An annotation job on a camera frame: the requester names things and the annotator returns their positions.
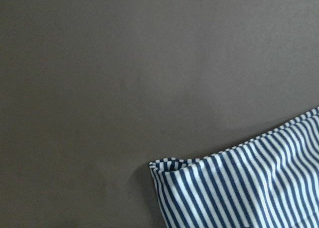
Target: garment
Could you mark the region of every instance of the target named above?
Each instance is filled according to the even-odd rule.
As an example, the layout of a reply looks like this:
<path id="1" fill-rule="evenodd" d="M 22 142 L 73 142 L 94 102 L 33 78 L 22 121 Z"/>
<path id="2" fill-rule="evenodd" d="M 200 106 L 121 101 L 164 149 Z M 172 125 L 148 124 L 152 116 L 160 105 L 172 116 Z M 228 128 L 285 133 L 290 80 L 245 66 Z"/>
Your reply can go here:
<path id="1" fill-rule="evenodd" d="M 149 167 L 169 228 L 319 227 L 319 107 L 210 156 Z"/>

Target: brown surface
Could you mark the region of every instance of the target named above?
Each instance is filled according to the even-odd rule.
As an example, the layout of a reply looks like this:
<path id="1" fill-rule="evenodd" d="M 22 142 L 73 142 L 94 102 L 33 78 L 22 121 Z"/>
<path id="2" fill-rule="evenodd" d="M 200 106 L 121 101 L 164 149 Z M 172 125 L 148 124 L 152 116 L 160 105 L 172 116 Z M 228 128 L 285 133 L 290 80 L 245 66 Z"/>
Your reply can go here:
<path id="1" fill-rule="evenodd" d="M 319 105 L 318 0 L 0 0 L 0 226 L 163 228 L 148 162 Z"/>

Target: blue and white striped cloth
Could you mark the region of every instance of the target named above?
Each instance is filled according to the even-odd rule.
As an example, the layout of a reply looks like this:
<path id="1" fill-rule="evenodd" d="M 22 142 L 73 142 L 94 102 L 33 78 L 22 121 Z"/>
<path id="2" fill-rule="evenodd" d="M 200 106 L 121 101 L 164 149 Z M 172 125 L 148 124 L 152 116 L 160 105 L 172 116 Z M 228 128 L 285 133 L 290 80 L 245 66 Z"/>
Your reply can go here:
<path id="1" fill-rule="evenodd" d="M 168 228 L 319 228 L 319 107 L 219 153 L 150 169 Z"/>

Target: striped pillowcase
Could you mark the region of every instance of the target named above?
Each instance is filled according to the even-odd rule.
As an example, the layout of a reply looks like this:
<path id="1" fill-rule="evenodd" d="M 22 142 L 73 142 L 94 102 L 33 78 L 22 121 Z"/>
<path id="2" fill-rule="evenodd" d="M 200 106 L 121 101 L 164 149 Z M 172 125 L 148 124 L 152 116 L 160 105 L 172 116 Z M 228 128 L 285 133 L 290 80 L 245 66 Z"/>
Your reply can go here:
<path id="1" fill-rule="evenodd" d="M 166 226 L 319 227 L 318 114 L 200 159 L 150 162 Z"/>

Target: folded fabric edge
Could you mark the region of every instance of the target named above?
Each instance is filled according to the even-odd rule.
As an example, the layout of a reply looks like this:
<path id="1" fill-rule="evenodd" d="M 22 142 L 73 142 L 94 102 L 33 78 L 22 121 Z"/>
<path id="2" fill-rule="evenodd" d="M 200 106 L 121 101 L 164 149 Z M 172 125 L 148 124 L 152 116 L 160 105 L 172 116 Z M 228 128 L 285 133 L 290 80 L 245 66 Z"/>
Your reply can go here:
<path id="1" fill-rule="evenodd" d="M 251 139 L 249 139 L 249 140 L 247 140 L 239 145 L 233 146 L 231 148 L 227 148 L 225 150 L 219 151 L 217 153 L 213 153 L 209 156 L 204 156 L 202 158 L 195 158 L 195 159 L 178 159 L 175 157 L 163 158 L 163 159 L 151 161 L 149 163 L 149 168 L 151 169 L 152 172 L 157 172 L 157 173 L 176 172 L 176 171 L 179 171 L 180 169 L 184 169 L 185 167 L 196 165 L 196 163 L 198 163 L 199 161 L 202 161 L 204 159 L 207 159 L 208 157 L 223 153 L 225 151 L 229 151 L 230 149 L 236 149 L 238 147 L 242 147 L 243 145 L 249 144 L 251 142 L 254 142 L 255 140 L 260 139 L 261 137 L 267 137 L 273 133 L 277 133 L 280 130 L 283 130 L 287 127 L 290 127 L 296 123 L 299 123 L 301 121 L 309 119 L 309 118 L 311 118 L 315 115 L 318 115 L 318 114 L 319 114 L 319 107 L 316 107 L 312 110 L 309 110 L 309 111 L 289 120 L 288 122 L 282 124 L 281 126 L 275 128 L 275 129 L 272 129 L 266 133 L 263 133 L 262 135 L 251 138 Z"/>

